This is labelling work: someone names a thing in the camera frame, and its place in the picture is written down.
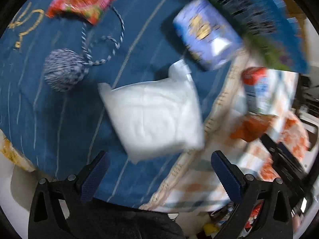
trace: folded white cloth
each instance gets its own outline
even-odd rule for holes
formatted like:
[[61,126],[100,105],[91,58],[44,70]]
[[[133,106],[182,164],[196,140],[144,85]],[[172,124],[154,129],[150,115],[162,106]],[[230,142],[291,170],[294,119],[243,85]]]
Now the folded white cloth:
[[204,147],[204,129],[196,87],[184,60],[170,66],[169,78],[99,94],[130,160],[140,160]]

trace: black cloth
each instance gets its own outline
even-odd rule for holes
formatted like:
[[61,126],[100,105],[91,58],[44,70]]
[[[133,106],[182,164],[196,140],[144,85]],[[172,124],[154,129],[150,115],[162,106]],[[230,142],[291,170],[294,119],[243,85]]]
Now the black cloth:
[[[180,226],[166,213],[143,211],[93,199],[84,206],[96,230],[112,239],[185,239]],[[73,235],[76,217],[67,219]]]

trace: yarn ball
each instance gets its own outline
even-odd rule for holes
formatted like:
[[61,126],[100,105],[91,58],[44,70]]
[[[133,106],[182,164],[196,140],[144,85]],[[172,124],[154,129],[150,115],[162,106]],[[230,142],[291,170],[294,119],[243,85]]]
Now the yarn ball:
[[44,78],[53,89],[69,91],[88,73],[84,64],[83,58],[72,50],[53,50],[45,59]]

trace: yellow object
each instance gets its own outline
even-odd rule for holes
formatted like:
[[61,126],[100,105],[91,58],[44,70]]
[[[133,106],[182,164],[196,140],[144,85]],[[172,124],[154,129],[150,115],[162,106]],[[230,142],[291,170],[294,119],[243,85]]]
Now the yellow object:
[[0,152],[23,170],[27,172],[33,172],[35,170],[31,161],[13,147],[9,139],[3,134],[2,130],[0,130]]
[[203,226],[203,230],[206,236],[210,236],[212,233],[218,232],[219,228],[215,226],[213,223],[208,223]]
[[15,27],[21,26],[22,24],[27,22],[31,18],[33,13],[39,13],[39,17],[36,20],[36,22],[30,28],[28,28],[26,31],[23,31],[23,32],[19,33],[19,40],[16,42],[15,48],[20,48],[21,47],[23,36],[29,34],[31,31],[33,31],[39,25],[39,23],[42,21],[42,19],[44,17],[44,11],[42,9],[36,9],[36,10],[32,10],[30,12],[30,14],[23,21],[21,21],[21,18],[26,15],[26,13],[29,10],[31,4],[32,3],[29,2],[28,6],[25,8],[25,10],[22,12],[22,14],[18,17],[17,21],[14,21],[15,17],[17,16],[17,14],[16,14],[14,16],[14,18],[12,19],[11,23],[8,26],[9,28],[14,29]]
[[208,21],[204,21],[202,17],[197,14],[191,18],[189,22],[189,34],[195,35],[196,39],[202,40],[212,32],[211,26]]

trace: striped cord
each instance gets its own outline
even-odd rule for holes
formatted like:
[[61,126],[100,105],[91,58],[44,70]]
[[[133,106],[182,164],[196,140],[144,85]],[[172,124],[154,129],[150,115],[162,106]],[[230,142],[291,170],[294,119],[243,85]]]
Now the striped cord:
[[114,6],[111,6],[112,10],[116,13],[117,17],[120,19],[120,22],[121,22],[121,36],[120,36],[120,41],[117,42],[116,39],[114,39],[113,37],[111,36],[102,36],[100,38],[101,41],[105,41],[105,40],[111,40],[114,42],[115,44],[115,48],[113,49],[112,51],[112,55],[109,55],[106,59],[101,59],[101,60],[96,60],[95,62],[92,61],[92,56],[91,56],[91,49],[94,47],[94,45],[96,43],[98,43],[98,40],[92,42],[88,47],[87,47],[87,44],[86,44],[86,40],[87,40],[87,35],[86,35],[86,29],[87,29],[87,24],[85,22],[83,22],[83,27],[82,27],[82,50],[83,50],[83,53],[85,55],[85,57],[87,58],[87,62],[84,62],[83,64],[84,65],[89,65],[89,66],[98,66],[98,65],[101,65],[101,64],[104,64],[108,61],[110,61],[110,59],[112,58],[112,56],[115,55],[115,49],[119,49],[120,46],[121,46],[121,43],[123,42],[123,38],[124,38],[124,31],[125,31],[125,28],[124,28],[124,21],[122,19],[122,16],[119,14],[119,12],[115,9]]

